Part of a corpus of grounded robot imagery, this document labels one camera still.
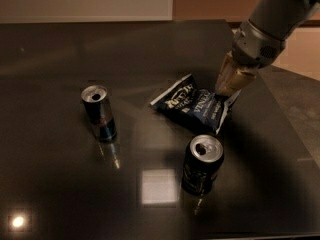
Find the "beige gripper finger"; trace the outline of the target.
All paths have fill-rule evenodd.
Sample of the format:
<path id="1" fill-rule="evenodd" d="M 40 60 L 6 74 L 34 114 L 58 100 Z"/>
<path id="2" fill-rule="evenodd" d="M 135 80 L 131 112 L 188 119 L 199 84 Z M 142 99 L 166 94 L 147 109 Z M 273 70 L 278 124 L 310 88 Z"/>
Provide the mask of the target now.
<path id="1" fill-rule="evenodd" d="M 237 66 L 231 85 L 237 92 L 253 82 L 256 79 L 256 74 L 256 67 Z"/>
<path id="2" fill-rule="evenodd" d="M 215 84 L 215 92 L 218 95 L 233 95 L 236 92 L 235 88 L 231 85 L 236 68 L 237 63 L 234 61 L 232 53 L 228 52 L 224 57 Z"/>

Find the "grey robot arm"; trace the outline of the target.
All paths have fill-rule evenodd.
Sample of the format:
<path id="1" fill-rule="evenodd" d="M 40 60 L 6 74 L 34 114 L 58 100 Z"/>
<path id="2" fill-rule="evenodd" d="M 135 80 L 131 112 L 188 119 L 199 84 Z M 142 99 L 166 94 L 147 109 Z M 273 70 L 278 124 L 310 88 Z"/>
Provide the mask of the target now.
<path id="1" fill-rule="evenodd" d="M 316 13 L 319 3 L 320 0 L 260 0 L 234 34 L 215 92 L 232 96 L 250 84 L 258 69 L 277 59 L 288 37 Z"/>

